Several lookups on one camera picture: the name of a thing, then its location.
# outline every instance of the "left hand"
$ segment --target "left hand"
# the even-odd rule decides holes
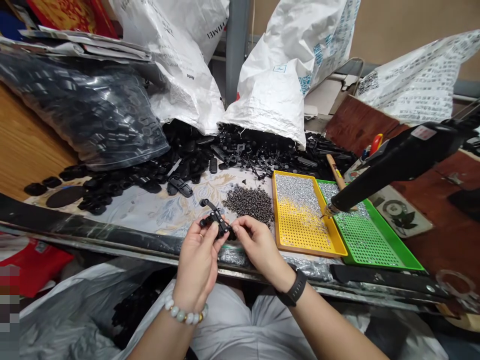
[[[200,227],[200,220],[190,226],[180,250],[173,301],[181,310],[200,313],[217,281],[217,257],[229,237],[227,232],[215,241],[219,225]]]

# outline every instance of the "right hand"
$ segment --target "right hand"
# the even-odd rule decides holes
[[[280,255],[269,227],[250,216],[239,217],[231,227],[255,268],[275,289],[287,293],[295,283],[296,274]]]

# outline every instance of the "black round disc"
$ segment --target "black round disc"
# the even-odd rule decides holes
[[[82,186],[70,186],[57,191],[46,200],[46,206],[51,209],[62,208],[73,204],[82,198],[86,190]]]

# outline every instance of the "bag of black plastic parts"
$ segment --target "bag of black plastic parts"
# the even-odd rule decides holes
[[[126,168],[170,149],[143,79],[128,64],[0,51],[0,80],[93,171]]]

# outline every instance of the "watch strap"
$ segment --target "watch strap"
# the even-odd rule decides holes
[[[288,292],[280,292],[275,290],[280,301],[287,307],[297,306],[297,301],[302,296],[305,285],[307,284],[307,276],[298,267],[288,264],[296,272],[295,282]]]

